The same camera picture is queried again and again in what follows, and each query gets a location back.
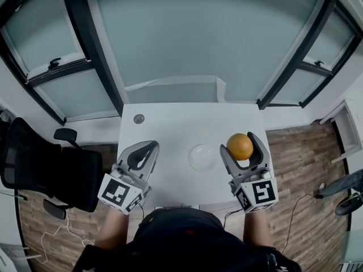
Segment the black office chair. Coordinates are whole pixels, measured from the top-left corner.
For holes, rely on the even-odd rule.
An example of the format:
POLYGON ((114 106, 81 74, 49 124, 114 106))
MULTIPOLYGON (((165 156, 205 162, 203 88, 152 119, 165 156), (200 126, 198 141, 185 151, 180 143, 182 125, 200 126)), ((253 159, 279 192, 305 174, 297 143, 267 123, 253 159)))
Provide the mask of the black office chair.
POLYGON ((48 142, 20 117, 12 123, 0 120, 2 184, 9 189, 45 194, 44 209, 61 220, 74 207, 94 212, 103 178, 101 154, 78 146, 73 129, 57 129, 54 138, 71 146, 48 142), (53 197, 62 204, 52 203, 49 199, 53 197))

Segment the person's black shirt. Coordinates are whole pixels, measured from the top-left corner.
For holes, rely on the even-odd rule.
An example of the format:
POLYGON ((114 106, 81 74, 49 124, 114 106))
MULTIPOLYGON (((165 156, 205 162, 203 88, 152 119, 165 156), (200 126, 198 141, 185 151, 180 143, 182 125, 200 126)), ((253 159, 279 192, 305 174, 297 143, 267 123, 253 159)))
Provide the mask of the person's black shirt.
POLYGON ((87 245, 73 272, 301 272, 274 246, 249 247, 213 214, 156 209, 115 251, 87 245))

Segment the dark pen with green tip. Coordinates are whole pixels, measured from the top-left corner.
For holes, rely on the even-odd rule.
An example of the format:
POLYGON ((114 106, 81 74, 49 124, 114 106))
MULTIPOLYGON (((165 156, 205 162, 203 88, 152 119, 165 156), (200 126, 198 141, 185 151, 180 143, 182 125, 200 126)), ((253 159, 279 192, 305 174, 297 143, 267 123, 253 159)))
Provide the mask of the dark pen with green tip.
POLYGON ((6 193, 4 191, 0 191, 0 194, 5 195, 5 196, 14 197, 14 198, 17 198, 17 199, 20 199, 20 200, 27 201, 27 197, 22 196, 22 195, 14 195, 14 194, 6 193))

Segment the person's right forearm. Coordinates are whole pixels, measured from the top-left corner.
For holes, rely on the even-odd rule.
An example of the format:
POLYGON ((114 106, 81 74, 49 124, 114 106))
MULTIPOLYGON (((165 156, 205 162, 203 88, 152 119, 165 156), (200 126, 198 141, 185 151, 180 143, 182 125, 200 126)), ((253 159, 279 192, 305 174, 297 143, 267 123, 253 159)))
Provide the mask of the person's right forearm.
POLYGON ((272 247, 273 240, 264 210, 247 213, 244 218, 243 242, 249 247, 272 247))

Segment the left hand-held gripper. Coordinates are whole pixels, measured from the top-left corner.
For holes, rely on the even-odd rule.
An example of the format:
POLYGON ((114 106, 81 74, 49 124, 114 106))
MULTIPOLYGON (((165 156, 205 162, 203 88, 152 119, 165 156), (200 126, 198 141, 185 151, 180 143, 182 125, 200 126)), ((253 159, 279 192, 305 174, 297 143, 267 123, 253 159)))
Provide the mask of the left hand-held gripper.
POLYGON ((114 164, 111 173, 103 177, 98 198, 107 206, 123 214, 130 212, 151 191, 148 180, 152 174, 159 154, 157 141, 143 141, 127 147, 114 164))

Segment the black window frame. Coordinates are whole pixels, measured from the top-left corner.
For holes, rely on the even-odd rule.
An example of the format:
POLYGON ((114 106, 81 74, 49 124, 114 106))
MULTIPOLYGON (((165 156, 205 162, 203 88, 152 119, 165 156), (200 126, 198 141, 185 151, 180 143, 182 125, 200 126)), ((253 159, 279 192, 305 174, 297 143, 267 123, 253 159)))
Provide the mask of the black window frame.
POLYGON ((122 115, 88 0, 0 0, 0 59, 60 125, 122 115))
POLYGON ((345 65, 353 52, 357 49, 358 44, 363 40, 363 30, 356 23, 349 11, 339 0, 317 0, 314 11, 306 22, 307 32, 302 35, 301 39, 295 41, 296 46, 290 49, 291 54, 288 55, 288 61, 284 67, 275 75, 276 79, 269 88, 268 92, 262 99, 257 100, 260 110, 266 107, 293 107, 300 106, 304 108, 317 94, 325 88, 326 85, 335 77, 335 75, 345 65), (338 55, 337 62, 332 67, 323 64, 321 67, 315 66, 314 62, 307 61, 307 54, 318 36, 322 33, 324 26, 327 24, 328 18, 336 12, 338 17, 353 32, 352 39, 344 47, 343 53, 338 55), (297 103, 273 103, 272 100, 287 84, 296 70, 303 70, 322 76, 323 82, 319 83, 314 91, 303 101, 297 103))

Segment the person's left forearm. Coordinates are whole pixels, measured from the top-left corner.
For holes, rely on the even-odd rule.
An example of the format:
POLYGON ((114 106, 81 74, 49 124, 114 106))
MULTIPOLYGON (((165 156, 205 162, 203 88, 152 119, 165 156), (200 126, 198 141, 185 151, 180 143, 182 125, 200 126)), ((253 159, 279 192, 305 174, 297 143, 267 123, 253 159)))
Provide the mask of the person's left forearm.
POLYGON ((110 208, 94 245, 108 251, 124 247, 128 236, 128 225, 129 215, 110 208))

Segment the white corner desk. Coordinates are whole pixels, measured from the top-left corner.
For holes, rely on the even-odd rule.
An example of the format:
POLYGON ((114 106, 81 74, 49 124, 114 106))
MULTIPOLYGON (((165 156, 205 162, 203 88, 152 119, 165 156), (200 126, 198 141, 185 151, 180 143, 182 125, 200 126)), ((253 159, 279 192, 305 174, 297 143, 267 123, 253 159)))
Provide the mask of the white corner desk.
POLYGON ((319 123, 322 125, 326 121, 336 124, 343 143, 343 152, 331 161, 332 164, 363 150, 363 111, 359 111, 353 99, 344 99, 319 123))

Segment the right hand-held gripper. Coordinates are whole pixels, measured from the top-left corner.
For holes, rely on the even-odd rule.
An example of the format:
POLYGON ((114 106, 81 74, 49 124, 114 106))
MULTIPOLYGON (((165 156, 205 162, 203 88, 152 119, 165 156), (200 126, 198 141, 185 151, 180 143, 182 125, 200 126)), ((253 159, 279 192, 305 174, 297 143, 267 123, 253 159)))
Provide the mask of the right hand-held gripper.
POLYGON ((249 131, 247 136, 253 146, 249 167, 259 168, 254 171, 241 167, 229 149, 223 144, 220 145, 225 168, 234 177, 229 182, 231 192, 246 214, 267 209, 278 201, 277 181, 269 169, 269 151, 254 133, 249 131))

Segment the orange fruit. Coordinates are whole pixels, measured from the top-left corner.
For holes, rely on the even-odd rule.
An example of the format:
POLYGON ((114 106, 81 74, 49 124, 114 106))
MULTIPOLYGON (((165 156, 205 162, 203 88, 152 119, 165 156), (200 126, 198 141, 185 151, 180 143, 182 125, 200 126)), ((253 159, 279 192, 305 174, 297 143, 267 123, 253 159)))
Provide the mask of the orange fruit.
POLYGON ((248 160, 254 151, 252 140, 242 133, 232 135, 227 141, 227 148, 237 161, 248 160))

